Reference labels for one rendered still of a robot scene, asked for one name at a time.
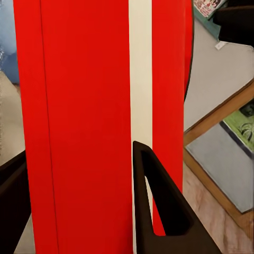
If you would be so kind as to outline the radio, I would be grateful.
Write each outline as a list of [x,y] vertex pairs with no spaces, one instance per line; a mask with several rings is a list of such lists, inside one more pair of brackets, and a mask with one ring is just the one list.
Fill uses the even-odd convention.
[[[183,194],[193,0],[13,0],[36,254],[137,254],[133,142]],[[145,176],[153,231],[166,236]]]

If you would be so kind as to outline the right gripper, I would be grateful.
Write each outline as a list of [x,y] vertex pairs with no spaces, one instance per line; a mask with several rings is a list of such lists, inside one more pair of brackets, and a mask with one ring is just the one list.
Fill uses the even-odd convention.
[[254,0],[228,0],[215,9],[213,24],[221,26],[219,40],[254,46]]

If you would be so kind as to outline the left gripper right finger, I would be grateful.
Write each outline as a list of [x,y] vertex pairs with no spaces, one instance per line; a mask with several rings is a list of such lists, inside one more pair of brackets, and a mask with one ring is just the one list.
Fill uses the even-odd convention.
[[[153,231],[147,177],[166,236]],[[137,254],[222,254],[153,150],[133,142]]]

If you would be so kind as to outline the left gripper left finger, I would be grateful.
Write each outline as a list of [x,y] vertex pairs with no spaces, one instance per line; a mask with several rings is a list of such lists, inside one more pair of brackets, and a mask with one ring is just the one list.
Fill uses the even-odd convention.
[[31,214],[26,151],[0,166],[0,254],[13,254]]

